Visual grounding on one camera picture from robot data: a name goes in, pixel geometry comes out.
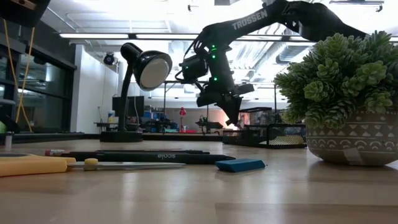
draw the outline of plant pot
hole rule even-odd
[[[383,166],[398,159],[398,112],[356,111],[341,129],[307,128],[307,145],[325,162]]]

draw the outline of succulent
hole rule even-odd
[[[355,103],[349,98],[337,100],[330,105],[325,116],[325,124],[328,128],[340,129],[346,124],[346,120],[355,110]]]
[[[304,87],[304,97],[315,102],[329,101],[335,97],[335,88],[327,82],[314,81]]]
[[[325,119],[325,109],[322,104],[312,104],[305,113],[305,124],[308,127],[322,127]]]
[[[378,114],[384,114],[392,106],[391,94],[383,87],[369,89],[365,98],[366,109]]]
[[[287,73],[274,80],[290,105],[287,123],[340,129],[357,108],[385,113],[398,105],[398,47],[391,35],[375,32],[365,39],[335,34],[316,43]]]
[[[341,78],[340,68],[337,62],[327,58],[325,64],[318,65],[317,77],[321,81],[336,82]]]

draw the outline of potted plant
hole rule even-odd
[[[290,103],[282,119],[304,119],[308,148],[324,161],[383,166],[398,159],[398,47],[390,38],[335,34],[276,76]]]

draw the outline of lamp base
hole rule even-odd
[[[100,142],[141,142],[142,133],[135,131],[103,131],[99,136]]]

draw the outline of black wire organizer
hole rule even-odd
[[[240,111],[243,130],[223,131],[223,143],[268,149],[305,148],[304,124],[283,124],[271,108],[250,108]]]

